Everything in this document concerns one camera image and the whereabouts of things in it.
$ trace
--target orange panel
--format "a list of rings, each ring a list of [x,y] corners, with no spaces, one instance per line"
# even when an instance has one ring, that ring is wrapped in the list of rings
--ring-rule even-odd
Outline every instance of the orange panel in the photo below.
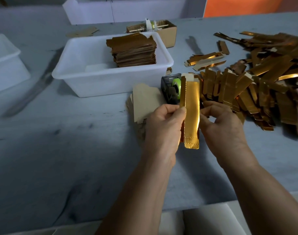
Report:
[[[282,0],[207,0],[204,17],[275,12]]]

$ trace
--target cardboard box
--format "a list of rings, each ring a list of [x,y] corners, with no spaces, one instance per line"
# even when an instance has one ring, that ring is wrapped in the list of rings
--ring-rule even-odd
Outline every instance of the cardboard box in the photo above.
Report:
[[[163,27],[162,30],[158,30],[157,33],[160,35],[165,47],[174,47],[175,41],[176,41],[176,32],[177,32],[177,26],[169,22],[168,20],[161,20],[157,21],[156,24],[158,26],[161,25],[168,25],[167,27]],[[137,30],[140,29],[141,27],[145,27],[145,23],[138,24],[138,25],[133,25],[133,26],[128,26],[126,27],[126,32],[130,33],[131,30]]]

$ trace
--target white container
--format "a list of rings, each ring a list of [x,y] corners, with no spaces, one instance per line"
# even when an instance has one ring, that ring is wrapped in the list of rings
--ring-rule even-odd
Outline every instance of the white container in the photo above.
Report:
[[[126,34],[81,37],[66,43],[52,76],[65,80],[79,97],[131,92],[138,83],[160,87],[161,77],[174,61],[159,34],[143,34],[152,35],[157,44],[156,64],[118,68],[106,40]]]
[[[4,34],[0,34],[0,91],[30,78],[18,56],[20,53]]]

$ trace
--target gray table surface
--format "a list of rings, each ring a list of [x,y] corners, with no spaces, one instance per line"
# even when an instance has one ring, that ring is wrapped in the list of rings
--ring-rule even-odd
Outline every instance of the gray table surface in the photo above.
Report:
[[[298,13],[174,20],[176,45],[168,51],[173,73],[193,71],[190,55],[217,51],[215,32],[298,35]],[[96,24],[95,35],[123,33],[132,23]],[[1,116],[46,71],[71,26],[60,6],[0,8],[0,33],[21,51],[31,79],[0,92],[0,234],[103,218],[136,166],[140,149],[125,110],[129,93],[79,98],[54,80],[18,114]],[[196,39],[191,44],[189,36]],[[246,57],[227,43],[225,65]],[[259,162],[289,191],[298,191],[298,140],[281,126],[265,132],[246,121],[249,146]],[[224,171],[200,139],[199,150],[180,146],[164,210],[186,209],[236,199]]]

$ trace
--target tape roll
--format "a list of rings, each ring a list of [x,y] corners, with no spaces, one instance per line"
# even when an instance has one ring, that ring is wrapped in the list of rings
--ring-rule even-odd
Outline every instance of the tape roll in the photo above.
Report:
[[[181,86],[182,86],[182,81],[179,78],[174,78],[172,82],[172,86],[175,86],[175,90],[177,93],[177,99],[181,98]]]

